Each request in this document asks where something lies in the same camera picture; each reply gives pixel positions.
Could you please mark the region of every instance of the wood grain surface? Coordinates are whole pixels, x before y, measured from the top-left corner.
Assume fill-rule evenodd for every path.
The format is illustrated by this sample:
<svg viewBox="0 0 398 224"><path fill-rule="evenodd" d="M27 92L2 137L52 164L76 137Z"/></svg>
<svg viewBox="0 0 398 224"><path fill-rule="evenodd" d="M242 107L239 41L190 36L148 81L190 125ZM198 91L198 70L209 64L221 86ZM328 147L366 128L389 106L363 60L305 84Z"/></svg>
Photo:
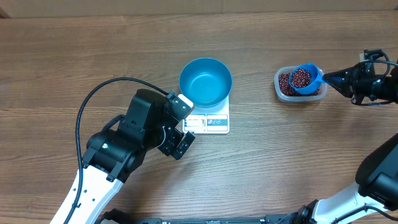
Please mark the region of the wood grain surface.
<svg viewBox="0 0 398 224"><path fill-rule="evenodd" d="M0 7L0 19L9 18L9 16L4 12L4 10Z"/></svg>
<svg viewBox="0 0 398 224"><path fill-rule="evenodd" d="M398 0L0 0L0 7L11 18L363 11L397 6Z"/></svg>
<svg viewBox="0 0 398 224"><path fill-rule="evenodd" d="M364 49L396 60L397 24L397 11L0 20L0 223L52 219L76 175L76 114L97 84L128 76L178 91L181 69L198 57L233 74L231 132L198 135L180 161L150 151L105 211L261 217L331 197L397 132L398 106L353 106L332 88L318 103L281 103L274 75L305 62L340 70ZM83 146L138 88L118 82L94 95Z"/></svg>

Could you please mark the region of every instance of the black cable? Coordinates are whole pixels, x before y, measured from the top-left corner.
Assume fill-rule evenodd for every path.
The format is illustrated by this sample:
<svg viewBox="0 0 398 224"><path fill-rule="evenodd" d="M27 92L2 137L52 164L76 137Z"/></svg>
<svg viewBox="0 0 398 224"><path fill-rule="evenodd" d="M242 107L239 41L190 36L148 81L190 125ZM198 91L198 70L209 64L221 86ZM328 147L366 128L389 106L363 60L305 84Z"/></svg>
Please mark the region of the black cable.
<svg viewBox="0 0 398 224"><path fill-rule="evenodd" d="M122 118L124 118L124 114L119 114L116 117L114 117L112 120L110 120L108 123L105 124L105 126L102 128L102 131L106 131L112 128L117 122L119 122Z"/></svg>
<svg viewBox="0 0 398 224"><path fill-rule="evenodd" d="M390 61L390 59L388 58L388 56L387 56L386 53L381 52L381 54L384 56L384 58L386 59L387 62ZM387 70L386 70L386 72L385 72L384 75L383 75L384 78L388 75L389 72L390 72L390 64L387 64Z"/></svg>
<svg viewBox="0 0 398 224"><path fill-rule="evenodd" d="M390 62L390 61L387 61L387 60L366 60L366 61L363 61L363 62L359 62L358 64L364 64L364 63L385 63L387 65L393 65L395 67L398 67L397 63ZM389 72L390 72L390 68L389 68L389 66L387 66L387 71L384 73L384 76L388 75Z"/></svg>
<svg viewBox="0 0 398 224"><path fill-rule="evenodd" d="M101 84L99 84L97 87L95 87L85 98L85 100L83 101L83 103L80 106L79 112L77 114L77 119L76 119L76 128L75 128L75 137L76 137L76 151L77 151L77 161L79 163L79 183L78 183L78 188L77 188L77 193L76 193L76 198L74 203L72 204L72 208L69 211L69 214L67 216L67 218L65 219L63 224L68 224L69 220L71 219L73 212L75 211L76 207L78 206L78 202L79 202L79 198L80 198L80 194L81 194L81 189L83 188L83 164L81 161L81 147L80 147L80 120L81 120L81 115L83 114L83 110L85 109L85 106L88 102L88 100L94 95L94 93L96 91L98 91L101 87L112 83L112 82L116 82L116 81L134 81L134 82L138 82L141 84L144 84L146 86L149 86L159 92L161 92L164 95L168 95L168 93L164 90L162 90L161 88L154 86L150 83L147 83L145 81L136 79L136 78L130 78L130 77L119 77L119 78L113 78L110 79L108 81L105 81Z"/></svg>
<svg viewBox="0 0 398 224"><path fill-rule="evenodd" d="M369 206L369 205L365 205L365 206L363 206L363 207L361 207L361 208L357 208L356 210L353 210L353 211L350 212L350 213L347 213L346 215L343 215L343 216L340 217L340 218L337 218L337 219L336 219L335 221L333 221L331 224L337 224L337 223L343 221L344 219L346 219L346 218L348 218L348 217L350 217L350 216L352 216L352 215L357 214L358 212L362 212L363 210L365 210L365 212L367 212L368 209L375 210L375 211L377 211L378 213L380 213L382 216L384 216L384 217L386 217L386 218L388 218L388 219L390 219L390 220L392 220L392 221L398 222L398 218L392 217L392 216L390 216L389 214L387 214L386 212L383 212L382 210L380 210L380 209L378 209L378 208L376 208L376 207Z"/></svg>

